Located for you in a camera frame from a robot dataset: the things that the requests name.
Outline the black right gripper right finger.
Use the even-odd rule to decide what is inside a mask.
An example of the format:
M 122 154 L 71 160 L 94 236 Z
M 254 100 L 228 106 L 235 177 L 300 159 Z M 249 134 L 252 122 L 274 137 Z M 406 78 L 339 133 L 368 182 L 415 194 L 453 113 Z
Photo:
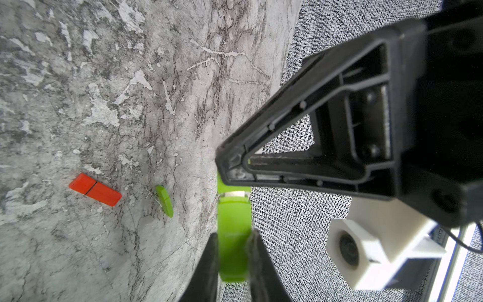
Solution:
M 247 240 L 247 255 L 252 301 L 292 301 L 258 230 L 252 230 Z

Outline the red usb drive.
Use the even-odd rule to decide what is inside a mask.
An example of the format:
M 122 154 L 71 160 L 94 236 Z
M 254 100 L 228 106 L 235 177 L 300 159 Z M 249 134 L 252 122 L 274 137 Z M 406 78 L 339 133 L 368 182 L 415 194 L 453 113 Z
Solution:
M 69 188 L 110 207 L 116 206 L 122 198 L 122 194 L 118 191 L 111 189 L 84 173 L 78 175 L 69 184 Z

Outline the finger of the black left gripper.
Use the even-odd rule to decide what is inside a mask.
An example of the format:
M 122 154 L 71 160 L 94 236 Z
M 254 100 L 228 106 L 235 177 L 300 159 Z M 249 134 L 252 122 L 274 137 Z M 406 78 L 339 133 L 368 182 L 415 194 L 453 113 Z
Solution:
M 414 145 L 408 96 L 424 69 L 426 23 L 403 20 L 305 59 L 216 150 L 229 186 L 390 200 Z

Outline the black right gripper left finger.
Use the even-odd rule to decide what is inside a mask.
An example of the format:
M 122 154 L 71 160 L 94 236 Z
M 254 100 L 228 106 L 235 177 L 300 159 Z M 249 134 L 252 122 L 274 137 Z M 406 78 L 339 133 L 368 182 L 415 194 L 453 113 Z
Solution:
M 218 234 L 212 233 L 179 301 L 216 301 L 218 267 Z

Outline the green usb drive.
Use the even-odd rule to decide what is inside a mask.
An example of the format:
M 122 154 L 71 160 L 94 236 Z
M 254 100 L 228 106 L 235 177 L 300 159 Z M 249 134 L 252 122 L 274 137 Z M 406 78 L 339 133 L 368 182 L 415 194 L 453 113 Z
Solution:
M 158 196 L 158 203 L 162 209 L 162 211 L 169 217 L 172 218 L 174 216 L 174 208 L 172 205 L 171 197 L 167 192 L 166 188 L 158 185 L 155 187 Z
M 249 275 L 246 244 L 252 232 L 252 205 L 247 196 L 224 196 L 218 202 L 219 275 L 225 283 Z

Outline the small green usb cap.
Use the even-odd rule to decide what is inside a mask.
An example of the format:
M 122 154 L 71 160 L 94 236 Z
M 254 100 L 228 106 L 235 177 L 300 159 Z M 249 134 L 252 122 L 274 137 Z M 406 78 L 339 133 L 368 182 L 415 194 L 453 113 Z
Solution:
M 217 172 L 217 192 L 219 195 L 224 195 L 226 193 L 232 192 L 244 192 L 250 194 L 252 192 L 251 187 L 246 186 L 229 186 L 225 184 L 221 178 L 221 174 Z

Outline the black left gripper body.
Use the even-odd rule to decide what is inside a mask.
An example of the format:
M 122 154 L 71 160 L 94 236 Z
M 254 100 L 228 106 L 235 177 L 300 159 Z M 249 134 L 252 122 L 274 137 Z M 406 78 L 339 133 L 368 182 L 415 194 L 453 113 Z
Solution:
M 482 219 L 482 2 L 444 1 L 426 17 L 424 70 L 402 158 L 406 204 L 446 227 Z

